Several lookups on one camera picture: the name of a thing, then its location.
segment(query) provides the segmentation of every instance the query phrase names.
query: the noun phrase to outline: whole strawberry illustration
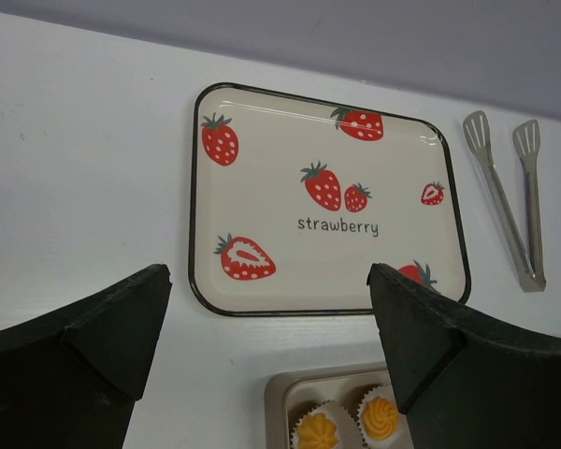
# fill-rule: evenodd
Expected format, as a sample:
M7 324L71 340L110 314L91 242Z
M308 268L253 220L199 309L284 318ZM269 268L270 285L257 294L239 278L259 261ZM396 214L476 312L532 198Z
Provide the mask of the whole strawberry illustration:
M311 164L310 168L304 168L301 172L305 173L301 181L306 184L309 196L316 203L328 210L340 209L340 183L335 173L326 169L326 164L322 165L318 161L316 167Z
M345 191L345 207L349 212L361 212L371 198L369 190L362 184L354 184Z
M253 281L272 276L277 268L266 252L252 239L218 237L215 254L221 257L221 265L227 276L238 281Z
M384 135L382 116L377 112L338 108L330 117L336 117L336 128L342 129L352 138L372 141L379 140Z
M437 291L434 288L435 283L437 283L434 279L432 279L432 274L430 273L430 267L426 264L426 268L422 268L422 265L418 263L418 261L414 260L413 265L406 265L399 269L399 272L405 274L406 276L412 278L417 283L420 283L424 287L428 287L431 290Z
M445 197L444 190L445 188L440 182L430 182L422 191L422 204L426 204L426 206L437 206L437 204L442 203Z
M237 134L228 124L231 119L224 116L212 118L204 116L206 119L202 123L202 144L209 158L221 166L230 166L235 162L239 155L239 139Z

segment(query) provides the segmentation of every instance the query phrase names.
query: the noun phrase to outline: black tray rim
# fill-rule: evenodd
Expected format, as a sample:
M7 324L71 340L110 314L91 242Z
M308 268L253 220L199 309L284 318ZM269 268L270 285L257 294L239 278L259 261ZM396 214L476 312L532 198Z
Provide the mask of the black tray rim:
M214 84L210 84L210 86L206 87L196 98L194 104L194 123L193 123L193 136L192 136L192 163L191 163L191 198L190 198L190 223L189 223L189 260L188 260L188 276L189 276L189 284L191 285L191 289L194 292L195 297L197 300L209 311L217 313L222 316L227 317L295 317L295 316L337 316L337 315L371 315L374 314L373 309L370 307L369 309L329 309L329 310L298 310L298 311L291 311L291 310L279 310L279 311L228 311L226 309L221 309L211 302L209 302L206 297L201 293L199 286L197 285L197 281L195 279L195 217L197 212L197 152L198 144L197 144L197 137L199 132L199 107L201 102L204 98L211 94L214 91L219 89L237 89L240 91L252 92L255 94L266 94L271 96L277 96L281 98L287 98L291 100L297 101L304 101L307 103L313 103L316 105L334 107L334 108L346 108L346 109L357 109L367 112L374 112L386 117L393 117L402 120L409 120L413 122L418 122L425 124L428 128L430 128L436 135L442 145L442 149L444 152L445 157L445 165L447 167L447 179L449 180L449 194L451 197L451 201L453 203L453 213L455 217L455 227L457 228L457 238L459 240L459 249L461 251L461 258L464 265L464 272L466 275L466 285L464 287L464 292L457 300L457 302L461 304L466 304L469 299L469 295L471 293L471 273L469 270L469 261L468 261L468 250L466 247L466 240L464 237L464 228L463 222L461 220L461 210L459 208L459 201L457 197L457 190L455 186L455 176L453 173L453 162L451 159L451 150L449 148L449 144L447 143L447 139L445 136L440 132L440 130L430 122L426 120L417 119L413 117L408 117L404 115L394 114L391 112L383 112L380 110L369 109L369 108L361 108L351 105L345 105L341 103L335 103L332 101L321 100L319 98L312 98L303 95L297 94L287 94L285 92L274 91L270 89L265 89L261 87L255 87L246 84L240 84L232 81L222 81L217 82Z

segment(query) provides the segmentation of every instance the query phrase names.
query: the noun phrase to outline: strawberry tray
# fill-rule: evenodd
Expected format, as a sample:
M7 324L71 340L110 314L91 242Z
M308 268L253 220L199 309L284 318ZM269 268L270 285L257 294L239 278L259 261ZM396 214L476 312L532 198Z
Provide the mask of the strawberry tray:
M225 315L371 313L376 262L470 289L435 126L237 84L195 104L189 246L195 295Z

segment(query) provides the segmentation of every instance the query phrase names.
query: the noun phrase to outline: table surface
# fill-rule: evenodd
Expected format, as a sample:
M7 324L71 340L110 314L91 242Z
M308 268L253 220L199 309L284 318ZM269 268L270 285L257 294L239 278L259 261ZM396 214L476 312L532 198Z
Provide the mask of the table surface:
M479 105L0 14L0 329L151 263L166 263L172 273L161 339L126 449L260 449L272 375L383 359L370 316L225 318L194 298L187 281L193 107L219 81L436 125L452 150L472 273L468 304L561 336L561 123L538 117L548 285L544 293L524 294L461 132L461 121ZM511 131L529 117L484 110L524 233ZM206 423L215 431L204 431Z

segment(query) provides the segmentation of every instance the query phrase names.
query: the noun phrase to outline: silver serving tongs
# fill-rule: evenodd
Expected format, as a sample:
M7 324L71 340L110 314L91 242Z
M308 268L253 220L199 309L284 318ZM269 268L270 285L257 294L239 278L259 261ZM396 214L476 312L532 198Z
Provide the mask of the silver serving tongs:
M486 114L477 110L464 120L464 134L471 152L476 156L488 183L498 219L505 233L519 283L525 292L542 292L546 288L542 261L539 186L536 161L540 149L540 131L536 120L526 122L513 131L513 145L525 173L525 209L530 253L525 250L517 224L511 213L503 185L496 173L491 152L490 128Z

